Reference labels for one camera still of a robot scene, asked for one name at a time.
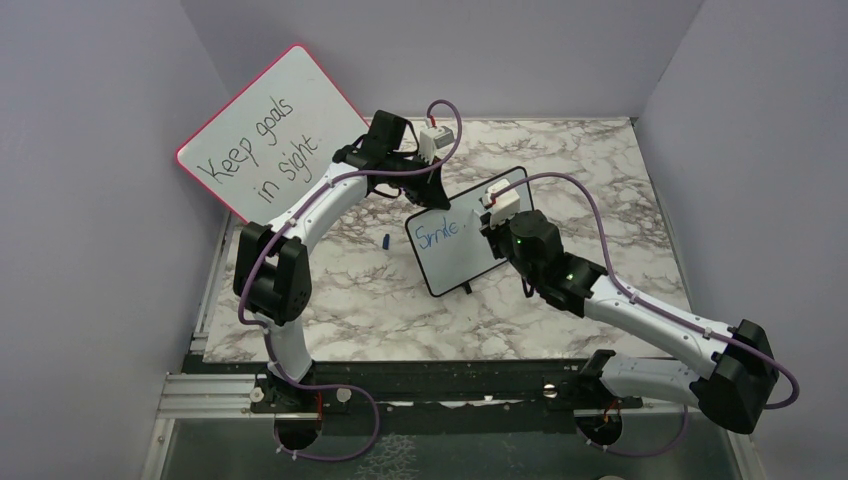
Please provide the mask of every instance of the screw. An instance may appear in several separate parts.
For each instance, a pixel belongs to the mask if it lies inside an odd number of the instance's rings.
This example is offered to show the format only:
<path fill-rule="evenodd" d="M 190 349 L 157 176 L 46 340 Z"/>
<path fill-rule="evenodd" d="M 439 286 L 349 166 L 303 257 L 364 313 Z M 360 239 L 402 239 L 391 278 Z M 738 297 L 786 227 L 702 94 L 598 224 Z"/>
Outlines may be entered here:
<path fill-rule="evenodd" d="M 542 395 L 544 395 L 545 398 L 556 398 L 556 395 L 557 395 L 556 386 L 554 386 L 553 383 L 545 384 L 545 388 L 542 391 Z"/>
<path fill-rule="evenodd" d="M 336 390 L 336 399 L 338 399 L 338 401 L 340 401 L 341 403 L 345 403 L 350 400 L 351 395 L 352 393 L 350 389 L 340 388 Z"/>
<path fill-rule="evenodd" d="M 265 398 L 265 392 L 262 391 L 261 387 L 254 387 L 253 390 L 250 391 L 248 397 L 251 402 L 259 403 Z"/>

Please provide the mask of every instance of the red-edged whiteboard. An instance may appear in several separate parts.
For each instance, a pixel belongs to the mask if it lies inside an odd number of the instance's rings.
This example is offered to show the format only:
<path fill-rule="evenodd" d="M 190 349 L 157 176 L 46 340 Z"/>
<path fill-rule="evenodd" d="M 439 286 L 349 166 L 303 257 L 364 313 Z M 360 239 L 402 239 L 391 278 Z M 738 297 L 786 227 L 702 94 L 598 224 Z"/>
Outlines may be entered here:
<path fill-rule="evenodd" d="M 176 159 L 236 215 L 265 224 L 367 129 L 306 48 L 293 45 L 192 135 Z"/>

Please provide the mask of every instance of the white connector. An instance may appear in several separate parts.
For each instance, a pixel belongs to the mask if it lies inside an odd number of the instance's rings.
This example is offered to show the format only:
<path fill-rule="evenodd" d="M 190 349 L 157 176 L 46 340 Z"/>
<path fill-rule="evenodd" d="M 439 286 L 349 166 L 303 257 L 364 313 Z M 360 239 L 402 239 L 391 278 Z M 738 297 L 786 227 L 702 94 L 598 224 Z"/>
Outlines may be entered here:
<path fill-rule="evenodd" d="M 500 225 L 512 218 L 513 215 L 521 210 L 521 197 L 518 196 L 518 192 L 516 192 L 515 189 L 503 193 L 494 201 L 492 200 L 492 195 L 494 193 L 499 192 L 508 186 L 509 180 L 504 178 L 503 180 L 499 180 L 486 188 L 486 193 L 483 195 L 481 200 L 483 202 L 483 206 L 486 207 L 488 212 L 491 214 L 491 217 L 489 218 L 489 226 L 494 227 L 496 225 Z"/>
<path fill-rule="evenodd" d="M 448 127 L 427 127 L 418 136 L 418 155 L 427 163 L 433 163 L 436 151 L 454 142 L 453 130 Z"/>

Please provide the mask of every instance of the whiteboard stand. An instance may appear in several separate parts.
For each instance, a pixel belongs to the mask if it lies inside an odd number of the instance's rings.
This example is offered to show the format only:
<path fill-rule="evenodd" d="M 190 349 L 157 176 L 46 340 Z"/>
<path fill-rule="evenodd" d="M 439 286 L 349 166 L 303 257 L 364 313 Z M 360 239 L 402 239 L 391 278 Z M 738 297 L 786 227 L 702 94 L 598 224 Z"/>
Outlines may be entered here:
<path fill-rule="evenodd" d="M 515 182 L 526 177 L 523 167 L 512 168 L 451 197 L 450 210 L 424 210 L 406 220 L 406 235 L 430 295 L 440 297 L 460 286 L 470 294 L 471 280 L 506 262 L 495 259 L 488 240 L 480 234 L 479 216 L 484 211 L 480 198 L 498 180 Z M 519 210 L 533 210 L 529 185 L 515 191 Z"/>

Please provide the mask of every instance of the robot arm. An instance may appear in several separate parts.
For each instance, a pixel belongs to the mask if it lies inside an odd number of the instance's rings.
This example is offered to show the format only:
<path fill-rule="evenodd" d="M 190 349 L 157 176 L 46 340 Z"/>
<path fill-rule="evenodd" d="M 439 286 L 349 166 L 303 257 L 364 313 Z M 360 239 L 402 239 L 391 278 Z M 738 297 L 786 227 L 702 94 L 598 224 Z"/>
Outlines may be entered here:
<path fill-rule="evenodd" d="M 487 207 L 481 233 L 495 258 L 506 258 L 521 274 L 525 295 L 538 293 L 558 310 L 618 327 L 674 357 L 636 359 L 611 351 L 596 353 L 589 364 L 608 392 L 616 398 L 648 397 L 696 406 L 728 430 L 751 433 L 777 382 L 777 371 L 709 332 L 732 334 L 771 357 L 763 329 L 747 320 L 731 327 L 665 304 L 624 282 L 616 285 L 605 267 L 564 251 L 559 229 L 542 212 L 518 212 L 514 191 L 493 202 L 491 193 L 507 185 L 493 185 L 481 199 Z M 698 334 L 649 310 L 634 301 L 637 297 L 707 333 Z"/>
<path fill-rule="evenodd" d="M 297 204 L 270 225 L 251 222 L 242 229 L 233 290 L 243 296 L 263 253 L 277 257 L 276 266 L 261 259 L 247 298 L 242 299 L 245 310 L 254 315 L 245 323 L 263 328 L 271 363 L 294 381 L 312 365 L 300 319 L 312 295 L 309 255 L 330 227 L 381 184 L 401 189 L 416 205 L 450 209 L 438 166 L 447 156 L 438 160 L 435 155 L 453 142 L 453 132 L 447 127 L 427 128 L 421 132 L 417 152 L 399 152 L 409 125 L 404 118 L 378 111 L 368 132 L 336 152 L 321 181 Z M 407 173 L 422 169 L 430 171 Z M 272 240 L 275 244 L 269 248 Z M 276 367 L 270 370 L 277 372 Z"/>

